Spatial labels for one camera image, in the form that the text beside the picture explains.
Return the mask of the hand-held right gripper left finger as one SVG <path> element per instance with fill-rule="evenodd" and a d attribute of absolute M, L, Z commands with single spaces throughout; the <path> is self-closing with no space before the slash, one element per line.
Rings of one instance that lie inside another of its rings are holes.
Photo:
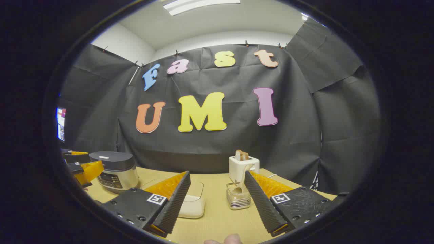
<path fill-rule="evenodd" d="M 145 190 L 132 187 L 102 207 L 130 226 L 165 238 L 173 231 L 190 185 L 190 172 L 185 171 Z"/>

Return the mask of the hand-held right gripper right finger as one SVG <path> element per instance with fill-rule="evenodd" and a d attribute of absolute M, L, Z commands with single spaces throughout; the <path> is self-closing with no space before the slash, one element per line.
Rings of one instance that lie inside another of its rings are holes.
<path fill-rule="evenodd" d="M 245 174 L 245 186 L 266 231 L 273 237 L 330 212 L 349 194 L 339 193 L 330 200 L 308 187 L 291 188 L 251 170 Z"/>

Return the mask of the clear plastic rice container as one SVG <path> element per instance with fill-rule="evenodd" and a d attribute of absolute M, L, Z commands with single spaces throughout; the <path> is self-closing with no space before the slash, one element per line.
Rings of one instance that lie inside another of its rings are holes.
<path fill-rule="evenodd" d="M 198 219 L 204 215 L 205 199 L 202 196 L 203 190 L 204 184 L 202 182 L 191 182 L 178 217 Z"/>

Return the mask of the silver black rice cooker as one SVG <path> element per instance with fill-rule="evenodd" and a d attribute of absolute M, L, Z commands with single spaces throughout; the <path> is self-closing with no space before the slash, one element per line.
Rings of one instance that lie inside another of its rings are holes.
<path fill-rule="evenodd" d="M 98 151 L 89 154 L 92 162 L 102 161 L 103 172 L 97 177 L 106 190 L 121 194 L 139 185 L 133 156 L 126 152 Z"/>

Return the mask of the clear chopstick holder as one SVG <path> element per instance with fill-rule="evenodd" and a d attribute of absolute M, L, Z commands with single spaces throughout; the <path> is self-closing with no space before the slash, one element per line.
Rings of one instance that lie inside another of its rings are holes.
<path fill-rule="evenodd" d="M 251 205 L 251 195 L 242 183 L 226 184 L 226 198 L 231 210 L 245 209 Z"/>

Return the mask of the wooden spoon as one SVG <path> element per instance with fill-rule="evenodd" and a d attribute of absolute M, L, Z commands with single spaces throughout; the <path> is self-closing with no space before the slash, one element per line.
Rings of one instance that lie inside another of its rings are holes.
<path fill-rule="evenodd" d="M 245 174 L 247 171 L 255 169 L 254 164 L 235 165 L 229 168 L 229 177 L 234 184 L 231 190 L 233 194 L 245 194 L 248 192 L 245 186 Z"/>

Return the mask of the computer monitor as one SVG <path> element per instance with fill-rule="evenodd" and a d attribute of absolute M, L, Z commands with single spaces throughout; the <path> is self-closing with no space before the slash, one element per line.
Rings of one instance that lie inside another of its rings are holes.
<path fill-rule="evenodd" d="M 57 138 L 65 142 L 65 121 L 66 121 L 66 108 L 56 108 L 56 125 L 57 125 Z"/>

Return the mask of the white toaster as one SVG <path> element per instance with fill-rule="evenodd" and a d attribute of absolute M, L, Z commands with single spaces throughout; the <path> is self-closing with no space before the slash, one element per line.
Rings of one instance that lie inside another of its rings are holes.
<path fill-rule="evenodd" d="M 239 161 L 235 156 L 229 157 L 229 178 L 233 183 L 243 182 L 243 177 L 246 170 L 252 170 L 259 173 L 260 160 L 250 157 L 248 160 Z"/>

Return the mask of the black backdrop cloth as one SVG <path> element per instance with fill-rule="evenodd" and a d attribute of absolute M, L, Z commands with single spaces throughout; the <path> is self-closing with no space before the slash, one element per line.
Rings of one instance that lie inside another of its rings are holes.
<path fill-rule="evenodd" d="M 143 68 L 88 45 L 66 76 L 65 146 L 131 153 L 143 168 L 225 173 L 236 149 L 319 191 L 351 192 L 378 150 L 373 80 L 332 31 L 309 20 L 287 48 L 196 48 Z"/>

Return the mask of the ceiling light panel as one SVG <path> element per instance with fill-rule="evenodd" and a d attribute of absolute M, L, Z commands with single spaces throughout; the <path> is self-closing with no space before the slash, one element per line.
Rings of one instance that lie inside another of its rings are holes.
<path fill-rule="evenodd" d="M 240 0 L 175 0 L 163 6 L 171 16 L 175 16 L 190 10 L 225 4 L 241 4 Z"/>

